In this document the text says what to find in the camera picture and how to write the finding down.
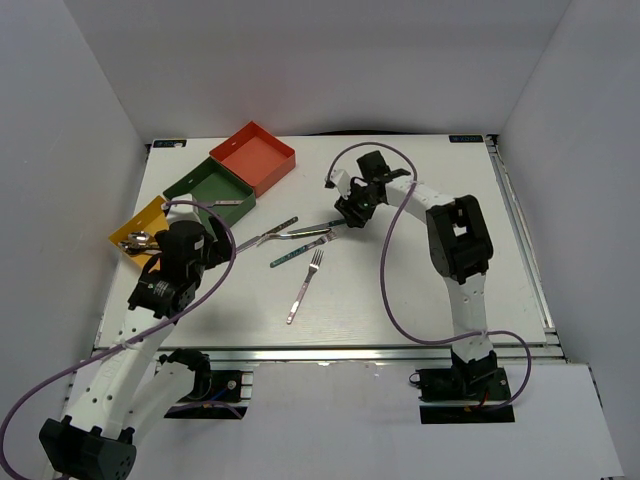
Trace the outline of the green handled knife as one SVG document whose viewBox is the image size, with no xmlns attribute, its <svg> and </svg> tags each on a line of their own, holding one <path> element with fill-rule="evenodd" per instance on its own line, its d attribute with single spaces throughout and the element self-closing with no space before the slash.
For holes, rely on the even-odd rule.
<svg viewBox="0 0 640 480">
<path fill-rule="evenodd" d="M 328 230 L 333 227 L 337 227 L 345 224 L 346 224 L 346 221 L 344 219 L 336 219 L 336 220 L 331 220 L 331 221 L 323 222 L 323 223 L 308 226 L 308 227 L 303 227 L 296 230 L 291 230 L 291 231 L 288 231 L 288 234 L 298 235 L 298 234 L 320 232 L 321 230 Z"/>
</svg>

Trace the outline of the green handled spoon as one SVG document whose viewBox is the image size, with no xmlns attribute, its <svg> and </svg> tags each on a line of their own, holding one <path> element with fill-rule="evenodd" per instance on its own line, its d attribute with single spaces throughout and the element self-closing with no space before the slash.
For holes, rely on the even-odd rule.
<svg viewBox="0 0 640 480">
<path fill-rule="evenodd" d="M 134 231 L 127 235 L 127 240 L 139 245 L 155 242 L 155 237 L 146 231 Z"/>
</svg>

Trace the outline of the brown handled spoon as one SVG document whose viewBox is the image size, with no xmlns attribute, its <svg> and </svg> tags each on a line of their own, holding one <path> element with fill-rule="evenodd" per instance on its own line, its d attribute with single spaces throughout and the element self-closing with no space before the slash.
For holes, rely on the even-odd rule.
<svg viewBox="0 0 640 480">
<path fill-rule="evenodd" d="M 130 249 L 157 249 L 159 250 L 160 247 L 156 244 L 156 243 L 149 243 L 149 244 L 136 244 L 136 243 L 131 243 L 131 242 L 126 242 L 126 241 L 121 241 L 118 243 L 118 246 L 124 250 L 125 248 L 130 248 Z"/>
</svg>

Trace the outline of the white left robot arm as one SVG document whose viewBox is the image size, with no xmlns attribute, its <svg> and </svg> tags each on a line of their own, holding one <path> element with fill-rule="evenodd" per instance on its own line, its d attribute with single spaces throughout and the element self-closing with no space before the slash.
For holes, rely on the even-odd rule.
<svg viewBox="0 0 640 480">
<path fill-rule="evenodd" d="M 156 233 L 159 244 L 142 268 L 114 345 L 92 382 L 60 420 L 47 420 L 39 440 L 53 469 L 75 479 L 125 479 L 136 445 L 183 398 L 199 401 L 211 387 L 210 361 L 180 348 L 161 358 L 161 368 L 141 381 L 178 315 L 195 298 L 205 271 L 231 260 L 224 223 L 204 227 L 179 220 Z"/>
</svg>

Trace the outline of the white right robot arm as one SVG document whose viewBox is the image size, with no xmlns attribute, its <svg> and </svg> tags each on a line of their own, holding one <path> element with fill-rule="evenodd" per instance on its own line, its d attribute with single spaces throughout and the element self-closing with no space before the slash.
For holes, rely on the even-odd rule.
<svg viewBox="0 0 640 480">
<path fill-rule="evenodd" d="M 332 168 L 325 186 L 335 188 L 336 210 L 350 228 L 362 228 L 376 207 L 385 204 L 406 212 L 426 227 L 429 258 L 444 279 L 451 306 L 454 337 L 449 341 L 453 390 L 472 399 L 484 391 L 497 360 L 487 333 L 484 287 L 494 249 L 476 197 L 453 197 L 416 178 L 416 171 L 391 169 L 378 151 L 357 160 L 361 176 Z"/>
</svg>

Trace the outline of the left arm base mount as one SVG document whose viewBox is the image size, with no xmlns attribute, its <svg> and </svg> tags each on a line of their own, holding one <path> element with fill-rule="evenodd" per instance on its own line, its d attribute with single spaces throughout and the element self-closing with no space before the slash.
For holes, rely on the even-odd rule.
<svg viewBox="0 0 640 480">
<path fill-rule="evenodd" d="M 177 349 L 169 355 L 160 355 L 156 372 L 167 362 L 192 367 L 195 377 L 192 391 L 165 414 L 166 418 L 240 420 L 244 417 L 251 398 L 252 371 L 212 367 L 210 357 L 194 349 Z"/>
</svg>

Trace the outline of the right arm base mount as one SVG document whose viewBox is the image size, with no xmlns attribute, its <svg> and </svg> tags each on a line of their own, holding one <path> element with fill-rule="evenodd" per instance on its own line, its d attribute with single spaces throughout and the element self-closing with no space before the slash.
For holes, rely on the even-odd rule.
<svg viewBox="0 0 640 480">
<path fill-rule="evenodd" d="M 408 378 L 419 390 L 419 413 L 423 425 L 514 423 L 511 405 L 497 406 L 511 398 L 506 372 L 499 368 L 488 380 L 466 390 L 449 368 L 416 370 Z"/>
</svg>

